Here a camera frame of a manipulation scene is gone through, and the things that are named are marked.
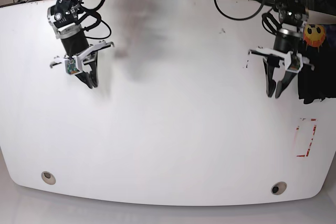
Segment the black t-shirt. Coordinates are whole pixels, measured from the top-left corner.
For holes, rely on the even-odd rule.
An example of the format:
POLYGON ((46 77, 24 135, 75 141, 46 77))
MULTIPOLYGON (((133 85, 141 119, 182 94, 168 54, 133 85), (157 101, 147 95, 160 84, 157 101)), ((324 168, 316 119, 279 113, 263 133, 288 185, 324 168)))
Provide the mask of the black t-shirt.
POLYGON ((299 99, 310 104, 335 98, 335 24, 308 24, 299 52, 310 61, 298 74, 299 99))

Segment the red tape rectangle marking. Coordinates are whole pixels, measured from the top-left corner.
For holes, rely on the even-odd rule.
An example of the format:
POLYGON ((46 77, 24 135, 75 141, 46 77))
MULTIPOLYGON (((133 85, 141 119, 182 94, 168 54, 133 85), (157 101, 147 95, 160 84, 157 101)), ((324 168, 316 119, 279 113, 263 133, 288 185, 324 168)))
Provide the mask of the red tape rectangle marking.
POLYGON ((294 155, 308 157, 317 128, 317 119, 300 118, 296 127, 294 155))

